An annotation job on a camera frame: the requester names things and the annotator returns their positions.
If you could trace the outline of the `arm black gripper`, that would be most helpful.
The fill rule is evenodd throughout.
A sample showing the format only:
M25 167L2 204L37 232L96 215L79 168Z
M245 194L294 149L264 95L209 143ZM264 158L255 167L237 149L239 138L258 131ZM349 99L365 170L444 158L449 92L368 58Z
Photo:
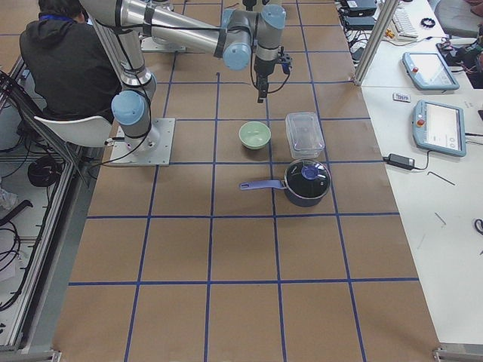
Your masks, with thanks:
M269 76L274 72L275 60L263 60L256 56L254 71L256 73L257 102L263 103L264 91L269 88Z

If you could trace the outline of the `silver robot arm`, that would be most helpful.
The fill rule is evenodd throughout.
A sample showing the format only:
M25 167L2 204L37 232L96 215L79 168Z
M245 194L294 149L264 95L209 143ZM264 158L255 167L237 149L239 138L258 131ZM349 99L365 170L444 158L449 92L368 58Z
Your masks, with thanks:
M110 161L126 166L167 165L170 162L175 120L153 118L150 103L155 76L146 68L147 52L199 51L213 54L231 70L252 66L257 101L269 94L269 76L276 65L291 72L291 58L281 46L286 13L280 5L246 1L244 9L223 11L212 26L174 12L169 1L82 1L121 84L112 101L119 123L119 140Z

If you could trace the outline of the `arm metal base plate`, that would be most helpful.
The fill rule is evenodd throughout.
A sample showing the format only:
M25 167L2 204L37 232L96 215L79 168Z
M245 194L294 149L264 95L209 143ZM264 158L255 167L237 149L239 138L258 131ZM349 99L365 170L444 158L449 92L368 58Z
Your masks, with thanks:
M174 138L174 118L154 118L146 138L126 137L121 126L116 136L123 140L115 141L110 155L111 164L123 167L168 166Z

